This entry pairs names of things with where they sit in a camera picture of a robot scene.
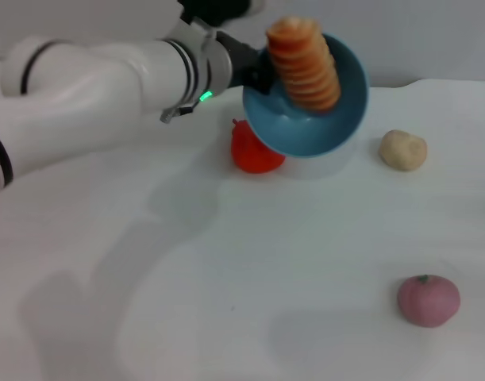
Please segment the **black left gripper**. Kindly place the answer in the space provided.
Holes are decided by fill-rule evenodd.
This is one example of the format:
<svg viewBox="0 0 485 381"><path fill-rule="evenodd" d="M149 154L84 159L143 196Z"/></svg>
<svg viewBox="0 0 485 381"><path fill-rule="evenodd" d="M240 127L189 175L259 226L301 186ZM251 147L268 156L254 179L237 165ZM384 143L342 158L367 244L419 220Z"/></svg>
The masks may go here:
<svg viewBox="0 0 485 381"><path fill-rule="evenodd" d="M263 95L270 94L275 71L273 66L267 66L258 50L222 31L217 32L217 42L227 51L231 62L231 87L244 86Z"/></svg>

